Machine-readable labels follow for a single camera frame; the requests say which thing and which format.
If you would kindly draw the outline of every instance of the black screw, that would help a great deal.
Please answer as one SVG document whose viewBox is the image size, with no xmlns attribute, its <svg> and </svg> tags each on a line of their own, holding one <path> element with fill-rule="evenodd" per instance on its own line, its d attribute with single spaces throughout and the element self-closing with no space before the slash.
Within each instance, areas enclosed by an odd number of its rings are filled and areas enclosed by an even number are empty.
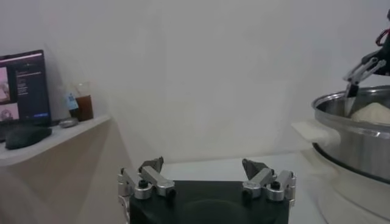
<svg viewBox="0 0 390 224">
<path fill-rule="evenodd" d="M 147 183 L 146 180 L 140 180 L 140 181 L 138 182 L 138 187 L 139 187 L 140 189 L 145 189 L 145 188 L 147 188 L 147 186 L 148 186 L 148 183 Z"/>
<path fill-rule="evenodd" d="M 271 183 L 271 189 L 272 190 L 280 190 L 280 183 L 277 181 L 274 181 Z"/>
<path fill-rule="evenodd" d="M 243 201 L 245 204 L 248 204 L 252 201 L 252 191 L 245 189 L 243 190 Z"/>
<path fill-rule="evenodd" d="M 168 189 L 166 191 L 166 197 L 168 200 L 173 199 L 176 196 L 176 190 L 175 189 Z"/>
</svg>

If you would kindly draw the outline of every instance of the stainless steel pot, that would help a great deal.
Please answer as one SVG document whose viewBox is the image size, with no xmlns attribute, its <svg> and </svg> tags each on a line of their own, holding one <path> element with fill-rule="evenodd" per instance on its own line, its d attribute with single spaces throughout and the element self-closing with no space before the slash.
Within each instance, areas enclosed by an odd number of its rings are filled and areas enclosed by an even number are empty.
<svg viewBox="0 0 390 224">
<path fill-rule="evenodd" d="M 305 138 L 310 138 L 314 148 L 332 162 L 390 184 L 390 125 L 356 122 L 344 117 L 343 95 L 344 92 L 339 92 L 316 99 L 312 106 L 317 123 L 295 128 L 306 132 Z M 352 112 L 373 102 L 390 108 L 390 86 L 360 89 Z"/>
</svg>

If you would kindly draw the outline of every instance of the metal robot arm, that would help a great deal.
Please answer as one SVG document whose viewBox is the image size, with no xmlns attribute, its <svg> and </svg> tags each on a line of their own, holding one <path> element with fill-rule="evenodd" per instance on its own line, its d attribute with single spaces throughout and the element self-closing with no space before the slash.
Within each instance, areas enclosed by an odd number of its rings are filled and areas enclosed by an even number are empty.
<svg viewBox="0 0 390 224">
<path fill-rule="evenodd" d="M 345 116 L 350 116 L 359 91 L 359 84 L 372 74 L 390 76 L 390 29 L 384 30 L 376 40 L 378 51 L 364 56 L 360 63 L 344 77 L 349 82 L 345 93 Z"/>
</svg>

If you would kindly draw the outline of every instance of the pot rim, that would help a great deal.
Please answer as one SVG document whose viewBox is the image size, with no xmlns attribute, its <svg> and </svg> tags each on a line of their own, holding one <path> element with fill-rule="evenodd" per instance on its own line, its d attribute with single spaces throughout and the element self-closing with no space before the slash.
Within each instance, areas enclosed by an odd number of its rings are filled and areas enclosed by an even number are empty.
<svg viewBox="0 0 390 224">
<path fill-rule="evenodd" d="M 390 92 L 390 85 L 383 85 L 383 86 L 373 86 L 373 87 L 364 87 L 360 88 L 359 92 L 366 92 L 366 93 L 376 93 L 381 91 L 388 91 Z M 365 122 L 365 121 L 353 121 L 350 118 L 337 116 L 334 114 L 326 113 L 317 107 L 329 100 L 339 99 L 340 97 L 344 96 L 345 91 L 338 91 L 336 93 L 327 94 L 321 97 L 318 97 L 311 103 L 311 107 L 315 110 L 316 118 L 317 116 L 321 118 L 326 118 L 331 121 L 335 121 L 341 125 L 348 125 L 353 126 L 359 129 L 368 129 L 368 130 L 374 130 L 374 131 L 385 131 L 390 132 L 390 125 L 389 124 L 382 124 L 382 123 L 371 123 L 371 122 Z"/>
</svg>

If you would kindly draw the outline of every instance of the bottle label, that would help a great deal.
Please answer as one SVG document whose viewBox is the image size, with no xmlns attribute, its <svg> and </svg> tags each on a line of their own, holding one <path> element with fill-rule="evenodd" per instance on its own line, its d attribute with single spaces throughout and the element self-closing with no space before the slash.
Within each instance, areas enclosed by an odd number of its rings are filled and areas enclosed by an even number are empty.
<svg viewBox="0 0 390 224">
<path fill-rule="evenodd" d="M 77 101 L 74 98 L 73 94 L 68 93 L 65 96 L 65 98 L 66 98 L 66 104 L 67 104 L 69 110 L 78 109 L 79 105 L 77 104 Z"/>
</svg>

